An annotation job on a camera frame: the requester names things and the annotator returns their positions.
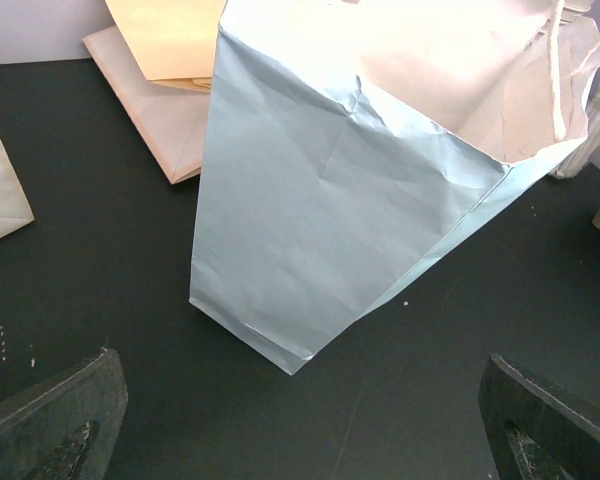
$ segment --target black surface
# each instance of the black surface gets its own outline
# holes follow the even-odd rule
[[[503,480],[600,480],[600,409],[494,354],[480,412]]]
[[[0,480],[101,480],[127,389],[111,349],[0,403]]]
[[[0,240],[0,401],[118,350],[107,479],[497,478],[494,351],[600,405],[594,167],[541,181],[288,377],[189,305],[197,180],[168,184],[93,63],[0,67],[0,135],[36,215]]]

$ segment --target light blue paper bag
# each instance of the light blue paper bag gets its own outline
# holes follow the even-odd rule
[[[229,0],[196,216],[191,303],[289,374],[580,145],[600,66],[596,51],[572,75],[592,20],[560,28],[556,142],[535,38],[549,0],[479,20],[458,5],[498,2],[430,0],[415,18],[422,2],[331,3]],[[365,30],[379,20],[386,43]],[[406,60],[379,65],[390,48]]]

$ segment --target twisted paper handle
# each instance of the twisted paper handle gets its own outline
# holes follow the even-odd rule
[[[553,107],[553,135],[556,142],[561,142],[567,136],[567,127],[562,118],[562,102],[560,98],[560,56],[558,52],[558,29],[564,10],[565,0],[554,0],[551,20],[549,22],[549,75],[551,78],[551,104]],[[584,56],[578,68],[571,72],[574,76],[582,71],[591,55],[600,48],[600,36]]]

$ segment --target bag handle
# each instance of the bag handle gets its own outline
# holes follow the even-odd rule
[[[561,142],[567,136],[567,127],[562,118],[562,101],[560,98],[560,56],[558,51],[558,30],[560,18],[564,10],[565,0],[554,0],[551,19],[549,20],[549,76],[551,79],[551,105],[553,117],[553,136],[556,142]],[[571,72],[571,76],[577,75],[587,64],[591,55],[600,48],[600,36],[587,51],[578,68]]]

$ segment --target table top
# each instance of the table top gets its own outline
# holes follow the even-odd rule
[[[115,348],[107,479],[497,479],[492,352],[600,406],[595,167],[540,181],[289,377],[188,303],[198,180],[169,185],[91,61],[0,66],[0,136],[36,216],[0,240],[0,401]]]

